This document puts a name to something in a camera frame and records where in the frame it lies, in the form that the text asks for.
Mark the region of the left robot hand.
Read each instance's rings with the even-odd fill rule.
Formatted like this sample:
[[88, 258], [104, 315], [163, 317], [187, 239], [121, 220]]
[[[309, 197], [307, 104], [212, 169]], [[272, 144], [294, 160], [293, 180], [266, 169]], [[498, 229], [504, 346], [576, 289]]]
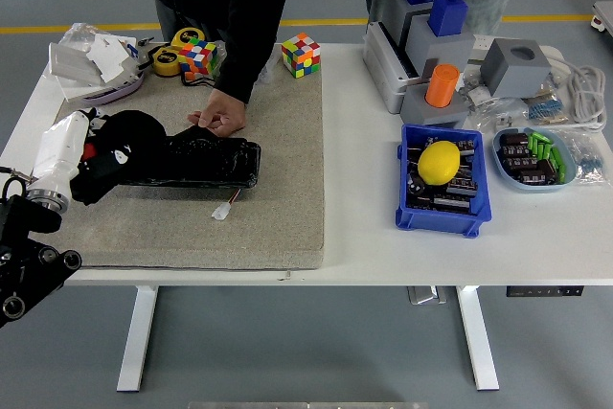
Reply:
[[83, 201], [88, 194], [114, 188], [135, 159], [135, 146], [117, 122], [98, 109], [82, 109], [44, 131], [27, 196]]

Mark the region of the person's left hand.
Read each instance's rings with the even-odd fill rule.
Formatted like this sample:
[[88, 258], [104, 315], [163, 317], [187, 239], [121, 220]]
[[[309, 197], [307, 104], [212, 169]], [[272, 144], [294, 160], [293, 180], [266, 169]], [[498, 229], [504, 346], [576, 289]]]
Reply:
[[218, 137], [228, 137], [246, 125], [246, 104], [220, 90], [214, 89], [200, 111], [194, 111], [187, 120], [207, 128]]

